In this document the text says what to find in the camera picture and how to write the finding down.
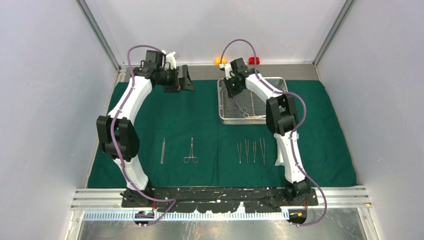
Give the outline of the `metal mesh instrument tray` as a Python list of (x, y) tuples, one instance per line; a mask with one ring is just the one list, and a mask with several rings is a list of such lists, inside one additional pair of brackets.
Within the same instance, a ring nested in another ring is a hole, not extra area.
[(265, 125), (266, 100), (287, 90), (286, 80), (282, 77), (256, 77), (255, 74), (246, 78), (246, 87), (234, 99), (241, 107), (246, 107), (254, 117), (243, 118), (239, 108), (228, 96), (223, 79), (217, 81), (218, 115), (225, 125)]

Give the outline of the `steel surgical forceps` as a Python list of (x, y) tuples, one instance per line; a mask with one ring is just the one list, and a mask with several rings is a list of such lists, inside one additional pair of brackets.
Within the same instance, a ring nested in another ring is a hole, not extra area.
[(241, 142), (238, 142), (236, 144), (236, 146), (237, 146), (239, 164), (241, 164), (242, 163), (242, 149), (243, 149), (243, 146), (242, 146), (242, 143)]

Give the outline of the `steel needle holder clamp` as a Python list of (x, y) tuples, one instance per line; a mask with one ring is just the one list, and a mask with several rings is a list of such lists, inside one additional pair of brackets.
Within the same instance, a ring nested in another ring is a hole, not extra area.
[(256, 162), (256, 156), (257, 156), (257, 142), (253, 141), (252, 143), (252, 149), (253, 149), (253, 162)]

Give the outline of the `long steel probe rod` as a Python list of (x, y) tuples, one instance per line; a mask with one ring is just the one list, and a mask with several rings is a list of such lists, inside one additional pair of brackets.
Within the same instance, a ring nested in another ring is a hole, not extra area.
[(164, 159), (165, 159), (165, 150), (166, 150), (166, 138), (163, 138), (162, 141), (162, 148), (161, 148), (161, 157), (160, 157), (160, 164), (164, 163)]

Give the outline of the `green surgical drape cloth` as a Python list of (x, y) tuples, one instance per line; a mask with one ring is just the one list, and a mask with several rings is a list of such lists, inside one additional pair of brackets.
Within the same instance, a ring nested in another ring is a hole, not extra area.
[[(298, 148), (306, 173), (321, 187), (352, 187), (357, 175), (343, 131), (324, 86), (317, 80), (289, 80), (288, 88), (306, 105)], [(134, 128), (138, 158), (153, 187), (283, 187), (285, 169), (275, 166), (276, 141), (265, 125), (227, 125), (218, 113), (216, 80), (194, 82), (195, 91), (164, 93), (154, 88), (143, 102)], [(161, 164), (163, 139), (166, 140)], [(190, 153), (198, 163), (184, 163)], [(265, 141), (265, 165), (260, 138)], [(249, 139), (246, 162), (245, 139)], [(253, 141), (257, 143), (256, 162)], [(241, 164), (237, 143), (242, 143)]]

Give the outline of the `steel ring-handled hemostat clamp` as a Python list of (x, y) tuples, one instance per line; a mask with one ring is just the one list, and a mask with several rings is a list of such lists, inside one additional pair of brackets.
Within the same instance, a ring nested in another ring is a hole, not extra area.
[(183, 162), (185, 164), (188, 164), (190, 161), (192, 161), (194, 164), (197, 164), (199, 162), (199, 158), (194, 156), (194, 138), (193, 137), (190, 140), (189, 155), (183, 158)]

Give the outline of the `white sterile packet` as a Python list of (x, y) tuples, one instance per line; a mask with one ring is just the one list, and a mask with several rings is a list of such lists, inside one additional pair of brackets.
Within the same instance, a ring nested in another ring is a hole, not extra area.
[(277, 149), (277, 158), (276, 158), (274, 165), (275, 166), (284, 166), (285, 163), (284, 163), (284, 160), (283, 160), (283, 153), (282, 153), (282, 150), (281, 150), (280, 142), (278, 140), (276, 140), (276, 149)]

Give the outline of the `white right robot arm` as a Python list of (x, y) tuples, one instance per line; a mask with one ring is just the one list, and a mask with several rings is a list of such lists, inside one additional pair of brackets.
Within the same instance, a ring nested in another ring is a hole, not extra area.
[(298, 147), (297, 129), (304, 122), (296, 106), (297, 94), (279, 90), (255, 69), (248, 68), (242, 58), (219, 63), (230, 98), (247, 89), (265, 103), (268, 130), (277, 142), (277, 166), (284, 166), (284, 195), (291, 205), (299, 205), (311, 191), (311, 182), (303, 167)]

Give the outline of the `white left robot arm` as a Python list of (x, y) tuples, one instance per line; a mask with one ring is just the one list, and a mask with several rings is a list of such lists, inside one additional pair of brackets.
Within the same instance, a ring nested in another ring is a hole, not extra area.
[(154, 87), (164, 93), (196, 90), (188, 66), (177, 66), (178, 53), (148, 50), (140, 66), (131, 70), (131, 79), (116, 106), (96, 120), (101, 150), (120, 168), (128, 189), (136, 191), (134, 200), (141, 207), (153, 202), (153, 193), (147, 190), (149, 178), (138, 158), (140, 139), (134, 127), (137, 114)]

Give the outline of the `red toy block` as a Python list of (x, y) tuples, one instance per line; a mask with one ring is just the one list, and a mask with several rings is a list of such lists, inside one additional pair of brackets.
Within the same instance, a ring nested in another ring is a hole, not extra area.
[(248, 64), (249, 65), (259, 65), (260, 64), (260, 58), (257, 57), (257, 56), (256, 57), (252, 56), (248, 59)]

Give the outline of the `yellow toy block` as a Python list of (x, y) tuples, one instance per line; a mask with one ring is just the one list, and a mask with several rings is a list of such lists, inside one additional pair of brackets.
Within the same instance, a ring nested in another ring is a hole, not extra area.
[(215, 61), (214, 61), (214, 64), (216, 65), (216, 66), (218, 66), (218, 65), (220, 65), (220, 64), (226, 64), (227, 63), (227, 61), (226, 61), (226, 59), (223, 57), (223, 58), (220, 58), (220, 57), (217, 57), (216, 59), (215, 59)]

